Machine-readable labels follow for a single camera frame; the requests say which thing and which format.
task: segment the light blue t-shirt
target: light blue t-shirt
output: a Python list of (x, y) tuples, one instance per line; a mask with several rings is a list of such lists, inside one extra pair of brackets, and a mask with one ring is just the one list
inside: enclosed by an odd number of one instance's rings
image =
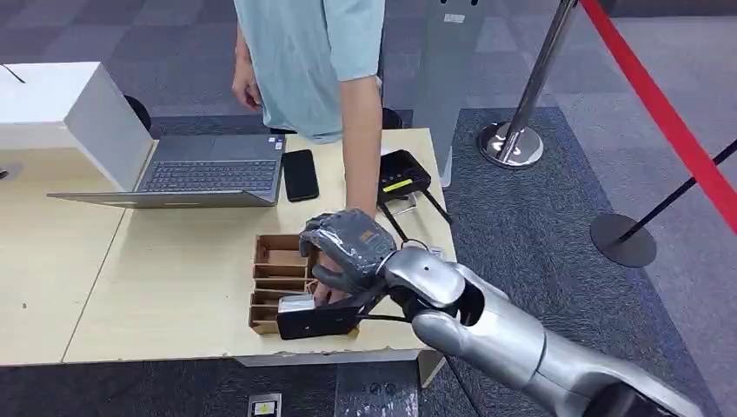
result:
[(340, 81), (376, 74), (384, 0), (235, 0), (263, 123), (342, 137)]

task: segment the chrome pole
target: chrome pole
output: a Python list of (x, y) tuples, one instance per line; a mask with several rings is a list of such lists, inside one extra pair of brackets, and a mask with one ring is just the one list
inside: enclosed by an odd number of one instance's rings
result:
[(528, 127), (528, 121), (548, 78), (550, 66), (562, 46), (570, 26), (571, 11), (577, 3), (578, 0), (561, 0), (512, 122), (494, 123), (479, 134), (479, 150), (492, 163), (507, 169), (523, 169), (540, 160), (542, 139)]

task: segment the hand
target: hand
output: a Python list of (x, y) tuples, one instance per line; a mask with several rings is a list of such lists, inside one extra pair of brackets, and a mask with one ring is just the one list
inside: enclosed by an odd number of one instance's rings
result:
[(261, 92), (256, 83), (256, 74), (253, 71), (251, 61), (236, 58), (236, 73), (233, 76), (233, 94), (238, 102), (251, 110), (261, 108)]
[[(324, 253), (320, 253), (320, 258), (318, 262), (324, 268), (329, 269), (333, 272), (337, 273), (343, 271), (343, 269), (337, 263), (335, 263), (335, 261), (328, 258)], [(315, 303), (318, 306), (332, 304), (334, 302), (338, 302), (349, 297), (348, 294), (343, 293), (342, 291), (338, 291), (337, 289), (330, 288), (322, 282), (317, 282), (317, 287), (315, 288), (315, 292), (313, 294), (315, 296)]]

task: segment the white box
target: white box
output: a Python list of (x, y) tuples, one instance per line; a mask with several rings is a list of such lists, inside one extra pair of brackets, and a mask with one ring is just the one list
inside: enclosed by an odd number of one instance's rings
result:
[(0, 149), (77, 148), (133, 191), (153, 140), (101, 63), (0, 68)]

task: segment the laptop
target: laptop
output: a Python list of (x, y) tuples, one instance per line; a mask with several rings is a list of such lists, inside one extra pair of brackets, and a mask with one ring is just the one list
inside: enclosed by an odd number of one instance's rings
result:
[(126, 209), (274, 206), (285, 145), (281, 135), (167, 136), (135, 191), (47, 196)]

